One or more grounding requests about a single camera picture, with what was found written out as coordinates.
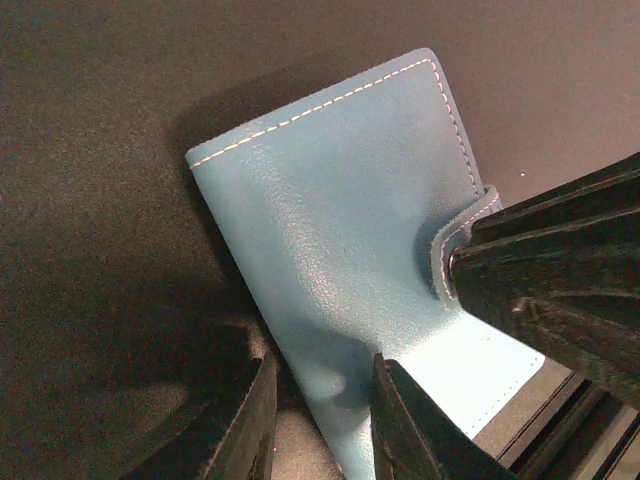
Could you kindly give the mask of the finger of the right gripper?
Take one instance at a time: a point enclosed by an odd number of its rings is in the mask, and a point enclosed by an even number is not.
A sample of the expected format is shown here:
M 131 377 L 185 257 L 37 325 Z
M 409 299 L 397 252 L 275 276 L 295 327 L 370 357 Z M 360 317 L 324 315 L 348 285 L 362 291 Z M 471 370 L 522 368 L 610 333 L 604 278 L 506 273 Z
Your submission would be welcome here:
M 523 233 L 453 256 L 461 307 L 639 405 L 639 212 Z
M 637 250 L 639 155 L 477 221 L 468 248 Z

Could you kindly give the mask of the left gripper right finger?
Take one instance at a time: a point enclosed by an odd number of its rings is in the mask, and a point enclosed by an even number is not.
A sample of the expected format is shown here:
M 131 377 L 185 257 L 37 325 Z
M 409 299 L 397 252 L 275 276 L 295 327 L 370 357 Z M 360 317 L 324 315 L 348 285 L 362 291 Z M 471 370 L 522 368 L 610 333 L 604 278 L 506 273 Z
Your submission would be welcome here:
M 402 365 L 374 356 L 371 437 L 378 479 L 514 479 L 470 440 Z

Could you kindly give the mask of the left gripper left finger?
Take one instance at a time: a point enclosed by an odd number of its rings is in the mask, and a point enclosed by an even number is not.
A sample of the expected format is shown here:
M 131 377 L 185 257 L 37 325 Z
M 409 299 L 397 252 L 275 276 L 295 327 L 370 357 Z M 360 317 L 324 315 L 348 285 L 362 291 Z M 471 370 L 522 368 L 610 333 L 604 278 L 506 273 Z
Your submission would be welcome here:
M 269 479 L 276 414 L 276 361 L 254 358 L 177 437 L 124 477 Z

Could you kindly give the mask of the blue card holder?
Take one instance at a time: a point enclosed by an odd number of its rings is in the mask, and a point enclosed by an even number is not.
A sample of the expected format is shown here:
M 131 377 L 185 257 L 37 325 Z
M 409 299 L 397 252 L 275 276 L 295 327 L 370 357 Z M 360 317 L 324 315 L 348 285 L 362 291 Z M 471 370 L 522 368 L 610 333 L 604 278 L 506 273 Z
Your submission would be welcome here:
M 187 152 L 230 252 L 345 477 L 374 477 L 373 358 L 468 437 L 544 358 L 466 313 L 452 251 L 497 212 L 442 67 L 417 49 Z

